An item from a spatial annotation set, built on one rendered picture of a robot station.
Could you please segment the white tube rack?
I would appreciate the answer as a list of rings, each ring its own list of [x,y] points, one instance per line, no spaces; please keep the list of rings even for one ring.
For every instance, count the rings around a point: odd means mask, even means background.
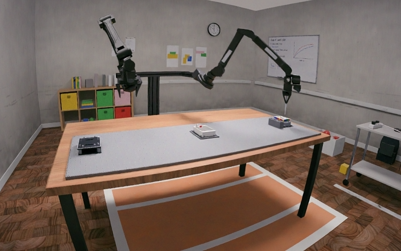
[[[198,128],[194,126],[194,132],[196,132],[198,135],[201,135],[202,137],[204,137],[204,135],[205,137],[207,137],[215,135],[216,131],[206,125],[202,125],[201,129],[200,126],[198,126]]]

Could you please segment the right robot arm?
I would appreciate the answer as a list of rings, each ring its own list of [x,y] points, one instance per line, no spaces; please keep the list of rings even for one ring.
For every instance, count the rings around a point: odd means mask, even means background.
[[[127,82],[129,83],[133,83],[134,80],[137,79],[138,83],[140,83],[138,76],[135,74],[136,73],[135,63],[130,59],[131,57],[133,57],[132,51],[130,48],[127,48],[126,44],[124,44],[124,42],[122,42],[121,39],[119,38],[113,26],[113,23],[115,22],[116,21],[113,14],[111,15],[108,14],[106,16],[103,16],[98,20],[100,28],[101,29],[103,28],[103,30],[107,33],[109,40],[112,44],[112,47],[115,51],[115,54],[118,58],[119,65],[117,67],[120,72],[120,75],[122,76],[122,80],[123,81],[127,80]],[[127,70],[128,72],[124,70]]]

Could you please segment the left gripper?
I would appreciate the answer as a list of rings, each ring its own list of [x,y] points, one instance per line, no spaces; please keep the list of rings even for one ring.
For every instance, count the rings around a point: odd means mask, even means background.
[[[284,97],[284,100],[285,100],[285,104],[288,103],[288,101],[289,101],[289,99],[290,99],[290,97],[291,97],[291,94],[292,94],[291,91],[287,91],[287,89],[288,89],[288,84],[291,84],[291,83],[284,83],[284,89],[283,89],[283,97]],[[285,96],[289,96],[288,99],[287,99],[287,101],[286,101],[286,99],[285,99]]]

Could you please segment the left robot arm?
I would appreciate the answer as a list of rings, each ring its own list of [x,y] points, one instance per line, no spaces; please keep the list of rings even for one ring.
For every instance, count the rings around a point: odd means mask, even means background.
[[[301,85],[300,85],[301,77],[299,75],[291,74],[292,72],[291,67],[288,66],[286,62],[258,35],[256,35],[257,36],[256,37],[253,31],[242,28],[237,29],[234,38],[232,39],[222,59],[219,61],[218,66],[209,70],[204,75],[200,74],[201,80],[211,86],[214,86],[214,83],[212,81],[214,80],[215,77],[221,77],[222,74],[225,72],[225,67],[228,61],[230,60],[232,54],[234,53],[235,49],[237,48],[238,44],[240,43],[244,35],[253,39],[252,41],[255,44],[257,44],[286,73],[286,75],[284,76],[284,83],[291,83],[291,82],[293,83],[293,84],[288,84],[287,91],[292,91],[292,86],[295,85],[293,89],[299,93],[301,91]]]

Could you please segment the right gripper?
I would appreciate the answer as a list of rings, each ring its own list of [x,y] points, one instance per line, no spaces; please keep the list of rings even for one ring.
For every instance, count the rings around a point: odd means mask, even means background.
[[[125,80],[125,81],[123,81],[123,80],[119,80],[119,84],[115,84],[115,86],[116,86],[116,88],[117,88],[117,90],[119,90],[119,97],[120,97],[120,85],[122,85],[122,84],[129,84],[129,85],[135,85],[135,94],[136,94],[136,97],[137,97],[137,94],[138,94],[138,91],[139,91],[139,89],[140,89],[140,86],[141,86],[141,83],[140,84],[138,84],[137,83],[138,82],[138,80],[136,79],[136,80],[134,80],[134,82],[133,83],[127,83],[127,80]]]

